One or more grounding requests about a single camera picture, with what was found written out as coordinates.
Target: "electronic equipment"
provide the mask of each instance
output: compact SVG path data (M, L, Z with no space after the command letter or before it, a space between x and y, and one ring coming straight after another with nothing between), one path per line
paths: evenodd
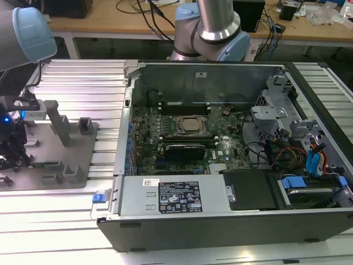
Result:
M85 18L93 0L44 0L43 14L53 17Z
M243 31L257 31L264 7L265 0L233 0L233 9L240 16Z
M280 19L292 21L294 14L298 10L298 4L293 2L284 2L280 12Z
M317 242L353 227L353 145L292 63L131 60L124 73L113 186L93 197L109 211L92 207L114 249Z

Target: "blue tab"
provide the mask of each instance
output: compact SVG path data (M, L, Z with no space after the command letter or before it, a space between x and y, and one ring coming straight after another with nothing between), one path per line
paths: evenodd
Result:
M282 179L282 184L285 189L289 188L305 188L307 185L303 177L301 176L290 176Z
M92 203L105 203L106 195L105 194L93 194Z
M289 189L291 187L287 178L282 179L282 185L285 189Z
M320 175L318 174L318 166L319 166L320 159L321 159L320 154L316 153L311 162L310 173L314 174L315 177L320 177Z
M308 156L307 156L307 171L308 171L309 173L311 173L311 172L310 172L310 168L311 168L311 159L313 159L313 155L314 155L313 151L310 150L310 151L308 152Z
M342 185L343 187L346 187L346 186L348 185L348 182L347 182L347 180L346 180L345 177L339 176L339 177L338 177L338 180L340 181L340 183L341 183L341 185Z

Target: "power supply label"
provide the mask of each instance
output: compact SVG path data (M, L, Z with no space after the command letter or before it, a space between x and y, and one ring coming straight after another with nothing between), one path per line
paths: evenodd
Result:
M162 214L202 212L198 181L160 182L158 195L159 212Z

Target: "wooden workbench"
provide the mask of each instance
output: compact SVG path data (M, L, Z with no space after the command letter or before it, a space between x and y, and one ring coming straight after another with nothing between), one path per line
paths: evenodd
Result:
M124 0L119 8L128 12L135 12L130 1ZM85 19L52 18L50 28L55 36L65 38L72 59L79 58L75 37L83 38L116 38L116 39L156 39L147 27L142 14L126 14L115 8L117 0L94 0L91 11ZM283 44L311 45L311 46L353 46L353 30L333 23L331 25L312 26L304 17L293 18L291 22L279 20L279 14L270 8L277 0L267 0L266 10L275 23L286 26L281 42ZM149 5L142 3L142 8L149 9ZM175 10L178 5L162 8L163 13L174 21ZM152 24L150 14L146 14ZM174 29L162 18L156 16L158 26L167 35L174 35ZM255 47L268 37L269 28L261 22L256 33L250 33Z

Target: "table leg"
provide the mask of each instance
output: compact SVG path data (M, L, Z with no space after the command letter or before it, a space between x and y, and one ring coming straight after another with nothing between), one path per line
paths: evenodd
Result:
M67 34L65 36L63 36L65 44L66 44L66 48L68 50L68 54L70 55L71 59L81 59L80 55L79 55L79 51L77 48L77 44L76 41L74 39L74 37L72 36L72 34Z
M256 53L258 52L258 48L263 42L262 39L252 39L250 43L250 47L245 55L245 62L253 62L255 60Z
M306 46L305 47L305 50L303 52L303 55L306 57L306 56L309 56L309 53L311 51L311 49L313 48L313 46Z

